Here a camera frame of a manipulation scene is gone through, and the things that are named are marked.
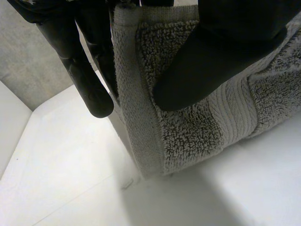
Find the white table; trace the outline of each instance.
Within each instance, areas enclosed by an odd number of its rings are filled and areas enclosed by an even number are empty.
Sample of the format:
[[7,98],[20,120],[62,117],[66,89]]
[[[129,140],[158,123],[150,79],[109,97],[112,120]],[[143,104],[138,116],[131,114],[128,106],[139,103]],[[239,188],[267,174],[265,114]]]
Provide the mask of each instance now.
[[33,112],[0,182],[0,225],[299,226],[300,172],[298,114],[144,181],[109,119],[91,116],[72,86]]

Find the towel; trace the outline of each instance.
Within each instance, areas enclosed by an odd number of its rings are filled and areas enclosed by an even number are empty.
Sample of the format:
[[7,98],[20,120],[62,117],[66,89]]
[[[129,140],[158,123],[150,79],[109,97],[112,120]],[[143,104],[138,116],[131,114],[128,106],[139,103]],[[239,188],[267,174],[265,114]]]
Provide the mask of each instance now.
[[259,135],[301,110],[301,14],[284,42],[202,101],[175,112],[152,89],[198,24],[198,7],[117,6],[112,24],[119,111],[145,178],[167,175]]

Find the gray wall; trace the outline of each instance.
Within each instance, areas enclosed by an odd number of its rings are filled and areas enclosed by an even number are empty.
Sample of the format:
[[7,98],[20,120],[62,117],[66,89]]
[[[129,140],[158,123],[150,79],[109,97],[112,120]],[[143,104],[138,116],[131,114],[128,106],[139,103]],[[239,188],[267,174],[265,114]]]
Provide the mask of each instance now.
[[[197,0],[176,0],[176,5],[195,3]],[[72,85],[36,26],[27,23],[6,0],[0,1],[0,81],[31,110]]]

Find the white wall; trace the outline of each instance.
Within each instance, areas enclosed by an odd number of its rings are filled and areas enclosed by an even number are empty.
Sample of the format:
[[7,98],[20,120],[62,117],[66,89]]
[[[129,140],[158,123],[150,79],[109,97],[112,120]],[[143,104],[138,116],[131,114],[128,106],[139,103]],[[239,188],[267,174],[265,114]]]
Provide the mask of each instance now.
[[32,111],[0,81],[0,179]]

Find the gray towel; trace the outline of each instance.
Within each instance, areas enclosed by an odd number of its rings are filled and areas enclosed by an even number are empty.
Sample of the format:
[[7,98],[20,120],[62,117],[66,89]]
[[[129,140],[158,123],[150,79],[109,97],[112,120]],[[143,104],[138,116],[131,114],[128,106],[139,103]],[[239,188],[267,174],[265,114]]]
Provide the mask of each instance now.
[[112,34],[121,114],[142,175],[169,174],[258,135],[301,108],[301,15],[273,53],[222,84],[208,98],[164,112],[151,90],[197,25],[197,6],[124,8]]

